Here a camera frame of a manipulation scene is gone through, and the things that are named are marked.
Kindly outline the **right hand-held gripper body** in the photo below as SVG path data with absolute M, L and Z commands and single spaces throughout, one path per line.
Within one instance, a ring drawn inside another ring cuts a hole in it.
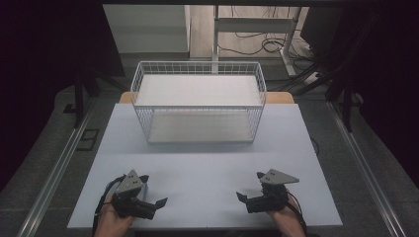
M 245 203 L 249 213 L 282 210 L 289 203 L 286 184 L 299 182 L 298 178 L 275 169 L 270 169 L 265 174 L 259 179 L 262 195 L 249 198 Z

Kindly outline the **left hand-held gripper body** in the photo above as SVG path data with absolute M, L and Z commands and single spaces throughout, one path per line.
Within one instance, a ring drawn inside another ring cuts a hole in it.
M 154 217 L 152 204 L 137 197 L 144 185 L 134 170 L 129 171 L 123 178 L 113 193 L 112 200 L 112 206 L 120 217 L 133 216 L 142 219 Z

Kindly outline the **person's right hand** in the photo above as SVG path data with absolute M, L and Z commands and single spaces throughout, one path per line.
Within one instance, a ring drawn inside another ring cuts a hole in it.
M 267 214 L 284 237 L 306 237 L 297 215 L 289 207 L 279 211 L 268 211 Z

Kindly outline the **person's left hand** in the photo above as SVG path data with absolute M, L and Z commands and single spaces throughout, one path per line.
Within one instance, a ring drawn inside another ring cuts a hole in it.
M 112 206 L 113 196 L 108 195 L 99 212 L 98 224 L 93 237 L 124 237 L 131 227 L 132 216 L 120 217 Z

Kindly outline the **wooden table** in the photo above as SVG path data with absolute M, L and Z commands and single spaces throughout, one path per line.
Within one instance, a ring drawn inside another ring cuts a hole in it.
M 120 104 L 130 103 L 130 92 L 122 93 Z M 267 104 L 293 104 L 293 95 L 289 92 L 268 92 L 266 97 Z

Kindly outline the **black stand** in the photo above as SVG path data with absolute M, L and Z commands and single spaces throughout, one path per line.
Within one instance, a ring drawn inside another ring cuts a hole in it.
M 79 68 L 75 74 L 74 80 L 75 108 L 72 112 L 76 115 L 75 128 L 78 128 L 81 125 L 82 120 L 86 117 L 84 109 L 84 92 L 87 92 L 88 96 L 93 98 L 99 97 L 101 94 L 97 78 L 119 89 L 121 92 L 126 92 L 128 90 L 127 86 L 97 68 Z
M 348 132 L 351 127 L 351 108 L 353 94 L 353 79 L 347 66 L 339 66 L 330 73 L 332 83 L 325 93 L 327 101 L 336 101 L 340 95 L 343 95 L 341 121 Z

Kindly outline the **white power strip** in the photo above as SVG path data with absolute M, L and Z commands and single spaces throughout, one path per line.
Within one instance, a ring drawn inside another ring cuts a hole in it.
M 311 75 L 309 75 L 304 81 L 303 84 L 304 85 L 309 85 L 311 83 L 313 83 L 314 81 L 316 81 L 319 77 L 321 76 L 321 74 L 319 72 L 313 72 Z

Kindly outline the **black curtain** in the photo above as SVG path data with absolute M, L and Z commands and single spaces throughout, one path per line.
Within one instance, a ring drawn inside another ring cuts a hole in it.
M 78 75 L 123 76 L 103 0 L 0 0 L 0 192 Z
M 327 91 L 359 94 L 361 114 L 419 188 L 419 0 L 380 0 L 379 17 Z

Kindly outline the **black floor frame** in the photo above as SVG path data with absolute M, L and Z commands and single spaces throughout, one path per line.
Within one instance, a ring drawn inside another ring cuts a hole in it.
M 99 128 L 86 128 L 82 132 L 82 135 L 77 143 L 76 150 L 92 151 L 97 142 L 99 132 Z

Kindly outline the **aluminium rail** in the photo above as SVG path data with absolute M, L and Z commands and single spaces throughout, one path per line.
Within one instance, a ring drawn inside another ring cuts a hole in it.
M 16 237 L 35 237 L 47 208 L 68 167 L 71 157 L 76 150 L 82 132 L 85 130 L 91 118 L 96 102 L 96 99 L 90 99 L 87 103 L 85 111 L 86 117 L 82 120 L 81 125 L 78 128 L 73 129 Z
M 360 148 L 355 136 L 350 132 L 342 120 L 342 114 L 339 108 L 331 102 L 326 103 L 332 117 L 334 118 L 340 133 L 363 177 L 363 180 L 371 194 L 371 197 L 377 207 L 377 210 L 391 237 L 407 237 L 406 231 L 384 191 L 379 185 L 362 149 Z

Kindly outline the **white desk frame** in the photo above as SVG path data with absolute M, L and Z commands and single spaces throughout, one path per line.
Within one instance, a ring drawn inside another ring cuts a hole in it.
M 285 34 L 286 39 L 284 45 L 280 49 L 280 55 L 288 75 L 290 77 L 295 77 L 296 72 L 291 62 L 290 48 L 301 10 L 301 7 L 297 7 L 294 10 L 293 16 L 285 19 L 221 18 L 219 16 L 219 6 L 215 5 L 213 7 L 214 28 L 211 60 L 218 61 L 219 33 Z

